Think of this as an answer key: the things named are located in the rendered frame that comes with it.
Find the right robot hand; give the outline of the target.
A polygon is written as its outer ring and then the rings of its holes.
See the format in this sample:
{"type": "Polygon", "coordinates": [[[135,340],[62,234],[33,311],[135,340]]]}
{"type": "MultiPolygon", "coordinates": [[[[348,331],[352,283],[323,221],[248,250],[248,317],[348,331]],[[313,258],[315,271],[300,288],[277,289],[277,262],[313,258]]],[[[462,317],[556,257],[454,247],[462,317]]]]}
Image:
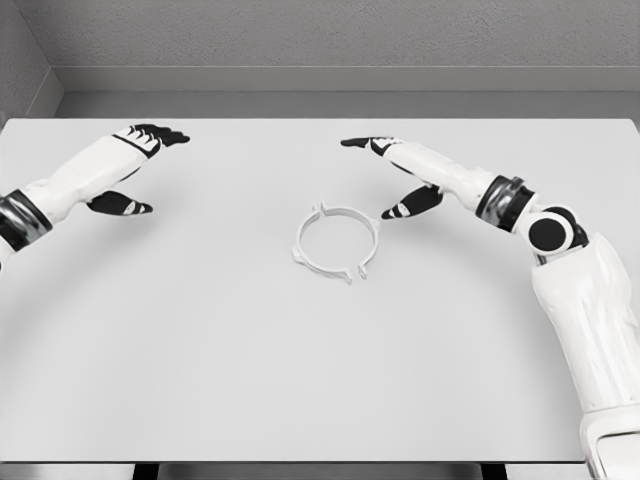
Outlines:
{"type": "Polygon", "coordinates": [[[340,141],[343,147],[368,149],[423,185],[381,214],[383,220],[404,219],[437,207],[445,194],[459,198],[459,173],[454,162],[424,145],[395,137],[356,137],[340,141]]]}

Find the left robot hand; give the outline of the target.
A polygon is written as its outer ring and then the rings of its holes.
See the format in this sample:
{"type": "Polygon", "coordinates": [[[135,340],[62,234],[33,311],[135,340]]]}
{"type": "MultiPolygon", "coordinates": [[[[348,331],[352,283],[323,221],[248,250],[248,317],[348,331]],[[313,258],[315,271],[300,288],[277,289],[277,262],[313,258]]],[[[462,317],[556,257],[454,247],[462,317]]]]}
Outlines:
{"type": "Polygon", "coordinates": [[[153,211],[112,188],[140,170],[164,148],[186,144],[181,131],[155,124],[136,124],[101,138],[81,153],[78,167],[80,200],[93,212],[111,216],[145,215],[153,211]]]}

